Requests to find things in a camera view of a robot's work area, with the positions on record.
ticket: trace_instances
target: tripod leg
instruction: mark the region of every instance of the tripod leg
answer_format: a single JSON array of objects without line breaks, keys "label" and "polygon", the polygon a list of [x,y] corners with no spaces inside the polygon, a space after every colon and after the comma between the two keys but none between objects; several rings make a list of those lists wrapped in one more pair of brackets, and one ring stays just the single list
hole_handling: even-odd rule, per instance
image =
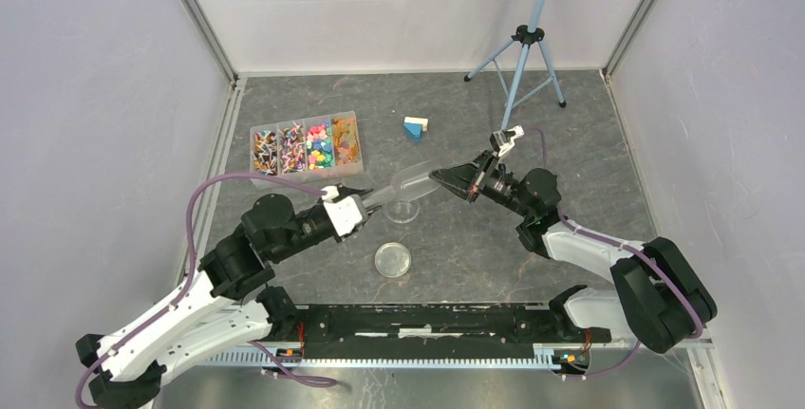
[{"label": "tripod leg", "polygon": [[545,66],[548,68],[548,75],[551,76],[553,80],[553,87],[556,89],[556,97],[559,99],[559,106],[565,108],[568,103],[565,102],[565,96],[562,94],[562,89],[559,87],[559,78],[556,77],[556,71],[553,70],[553,60],[551,59],[551,53],[548,51],[548,45],[545,44],[545,41],[539,41],[539,51],[542,52],[542,58],[545,60]]},{"label": "tripod leg", "polygon": [[491,63],[493,59],[497,58],[497,56],[498,56],[498,55],[500,55],[500,53],[503,53],[503,51],[504,51],[506,48],[509,48],[509,46],[510,46],[511,44],[513,44],[514,42],[515,42],[515,40],[514,40],[514,39],[509,39],[509,42],[507,42],[506,44],[503,44],[503,46],[502,46],[501,48],[499,48],[499,49],[498,49],[498,50],[497,50],[497,51],[496,51],[496,52],[495,52],[495,53],[494,53],[492,56],[490,56],[489,58],[487,58],[486,60],[484,60],[484,62],[483,62],[483,63],[481,63],[481,64],[480,64],[478,67],[476,67],[475,69],[473,69],[473,71],[472,71],[472,72],[470,72],[469,74],[465,75],[465,76],[464,76],[464,81],[465,81],[465,82],[469,82],[469,81],[473,80],[473,77],[475,77],[475,76],[476,76],[476,74],[478,74],[482,68],[486,67],[486,65],[487,65],[487,64]]},{"label": "tripod leg", "polygon": [[512,80],[512,87],[509,88],[509,99],[506,101],[506,111],[503,113],[503,123],[500,129],[506,129],[509,125],[509,115],[512,114],[512,109],[515,108],[515,97],[517,96],[517,89],[520,87],[520,79],[523,76],[523,70],[526,68],[526,60],[528,60],[529,46],[523,44],[523,51],[520,52],[520,60],[517,62],[517,69],[515,70],[515,77]]}]

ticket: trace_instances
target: blue tripod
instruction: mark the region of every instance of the blue tripod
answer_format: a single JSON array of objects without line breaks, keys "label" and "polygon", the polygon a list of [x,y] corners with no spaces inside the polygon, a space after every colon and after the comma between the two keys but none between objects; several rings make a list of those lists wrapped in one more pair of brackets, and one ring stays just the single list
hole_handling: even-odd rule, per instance
[{"label": "blue tripod", "polygon": [[[473,69],[472,72],[464,76],[464,81],[469,82],[473,80],[473,77],[478,74],[481,69],[486,67],[489,63],[495,64],[495,69],[497,70],[497,76],[500,79],[500,84],[503,85],[503,92],[506,93],[508,100],[506,101],[506,112],[503,115],[503,123],[500,125],[500,129],[506,129],[509,125],[509,116],[512,114],[512,110],[515,109],[518,105],[526,101],[531,96],[539,92],[540,89],[547,86],[549,83],[553,82],[553,87],[556,89],[556,96],[559,99],[559,106],[565,107],[568,105],[565,102],[565,96],[562,95],[562,89],[559,87],[559,79],[556,77],[556,71],[553,70],[553,61],[551,60],[551,53],[548,51],[548,46],[545,44],[545,31],[541,28],[537,28],[536,24],[539,22],[539,15],[542,13],[542,8],[545,6],[545,0],[536,0],[534,3],[534,10],[531,14],[531,21],[528,25],[520,25],[517,27],[517,31],[510,41],[507,41],[506,44],[503,44],[501,48],[499,48],[492,56],[484,60],[478,67]],[[503,74],[500,72],[500,66],[497,64],[497,57],[500,53],[506,50],[511,44],[519,42],[523,45],[522,51],[520,51],[520,59],[517,61],[517,69],[515,69],[515,77],[512,79],[512,86],[511,88],[506,87],[506,81],[503,80]],[[517,95],[517,88],[520,86],[520,79],[523,76],[523,70],[526,67],[526,60],[528,60],[529,50],[531,49],[531,45],[536,42],[539,46],[539,51],[542,52],[542,58],[545,60],[545,66],[548,68],[548,79],[540,84],[538,87],[534,88],[530,93],[526,94],[519,101],[515,102],[515,98]]]}]

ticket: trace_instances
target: colorful candy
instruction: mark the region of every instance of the colorful candy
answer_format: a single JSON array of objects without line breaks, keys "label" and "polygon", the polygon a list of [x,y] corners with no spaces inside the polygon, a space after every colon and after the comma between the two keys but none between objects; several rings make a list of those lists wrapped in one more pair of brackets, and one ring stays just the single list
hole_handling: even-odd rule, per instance
[{"label": "colorful candy", "polygon": [[276,133],[262,131],[254,133],[252,142],[252,164],[257,173],[276,175],[277,149]]},{"label": "colorful candy", "polygon": [[332,128],[336,164],[344,165],[357,162],[360,155],[358,123],[354,118],[333,118]]},{"label": "colorful candy", "polygon": [[280,132],[280,158],[282,159],[282,173],[290,174],[305,170],[305,131],[301,124],[293,124]]},{"label": "colorful candy", "polygon": [[321,169],[332,167],[332,130],[329,121],[308,129],[306,138],[308,148],[308,168]]}]

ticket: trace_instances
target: plastic organizer box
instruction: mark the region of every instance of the plastic organizer box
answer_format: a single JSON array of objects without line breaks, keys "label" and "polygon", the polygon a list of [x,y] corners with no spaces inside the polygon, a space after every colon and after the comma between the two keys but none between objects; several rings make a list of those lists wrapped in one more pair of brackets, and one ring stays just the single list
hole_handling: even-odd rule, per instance
[{"label": "plastic organizer box", "polygon": [[[355,112],[255,126],[249,132],[249,171],[305,183],[364,171]],[[253,179],[264,189],[277,185]]]}]

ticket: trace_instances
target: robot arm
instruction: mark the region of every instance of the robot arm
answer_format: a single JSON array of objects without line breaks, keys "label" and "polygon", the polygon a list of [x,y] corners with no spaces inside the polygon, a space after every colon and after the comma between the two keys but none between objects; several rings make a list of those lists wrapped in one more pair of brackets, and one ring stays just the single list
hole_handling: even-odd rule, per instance
[{"label": "robot arm", "polygon": [[[175,306],[171,301],[188,278],[129,325],[106,336],[84,335],[76,343],[82,364],[89,367],[108,354],[89,384],[93,399],[101,407],[140,407],[162,385],[216,353],[272,334],[287,335],[288,331],[277,331],[289,325],[277,322],[283,319],[284,307],[270,296],[278,288],[266,288],[228,317],[198,325],[270,281],[271,264],[329,238],[343,240],[374,212],[367,211],[361,200],[368,191],[328,186],[325,192],[298,214],[284,195],[260,197],[234,232],[200,260],[190,289]],[[163,310],[156,321],[148,322]],[[113,348],[134,330],[140,333],[120,350]]]},{"label": "robot arm", "polygon": [[[526,250],[592,271],[615,285],[617,299],[589,297],[589,292],[580,293],[584,287],[568,294],[565,310],[576,326],[590,326],[579,324],[604,318],[617,325],[617,319],[625,319],[637,339],[657,353],[665,353],[694,330],[695,323],[677,296],[630,249],[654,261],[702,323],[716,316],[715,302],[672,241],[662,237],[648,243],[626,241],[580,228],[558,210],[562,197],[554,174],[536,168],[517,180],[514,173],[507,172],[500,161],[522,135],[520,126],[496,131],[491,137],[493,151],[484,151],[471,163],[434,171],[431,178],[469,202],[483,195],[522,216],[516,230]],[[604,306],[609,312],[600,310]],[[623,316],[612,312],[618,307]],[[602,316],[593,316],[596,311]]]},{"label": "robot arm", "polygon": [[[453,340],[467,342],[472,350],[477,350],[478,341],[492,341],[496,350],[507,344],[505,347],[526,347],[533,353],[532,343],[575,343],[580,335],[583,337],[580,328],[589,327],[597,341],[633,333],[651,350],[664,353],[690,335],[694,322],[677,296],[657,281],[657,274],[633,250],[646,254],[662,269],[703,323],[716,316],[715,303],[671,241],[661,237],[648,243],[624,241],[584,230],[558,210],[561,195],[554,174],[537,168],[516,179],[507,172],[500,162],[523,135],[519,126],[497,131],[490,139],[492,151],[483,152],[471,163],[434,171],[430,177],[460,198],[474,202],[483,195],[518,214],[523,220],[516,231],[526,250],[592,271],[612,282],[616,293],[576,286],[554,298],[548,311],[493,307],[502,312],[495,325],[470,319],[477,306],[454,307],[461,316],[451,314],[446,321],[443,307],[399,306],[386,307],[386,311],[364,306],[297,309],[282,288],[273,287],[266,287],[255,300],[234,308],[233,304],[273,278],[271,264],[279,264],[329,238],[340,242],[357,232],[378,208],[364,206],[368,191],[340,185],[327,187],[316,205],[299,213],[287,197],[268,194],[241,216],[232,234],[200,260],[190,278],[191,287],[181,301],[172,303],[188,284],[188,278],[131,324],[106,336],[85,335],[76,343],[79,358],[87,367],[99,357],[108,356],[95,369],[97,376],[89,383],[93,400],[107,408],[141,407],[183,371],[234,345],[267,339],[286,341],[293,331],[301,335],[304,316],[314,325],[331,325],[332,316],[341,316],[337,325],[343,331],[338,331],[338,338],[330,338],[329,327],[323,326],[321,331],[306,333],[306,343],[322,344],[321,350],[338,347],[345,336],[349,340],[349,335],[353,341],[379,341],[380,337],[385,338],[383,341],[405,341],[400,332],[397,337],[385,335],[400,325],[424,322],[428,328],[444,323],[440,332],[451,331],[444,335],[458,335]],[[160,317],[152,322],[156,313]],[[362,316],[371,318],[380,336],[365,338],[366,321]],[[463,318],[468,319],[467,325],[460,324]],[[135,330],[139,334],[116,350],[115,344]],[[510,335],[512,341],[502,343],[490,332]],[[498,352],[507,360],[511,358],[506,351]]]}]

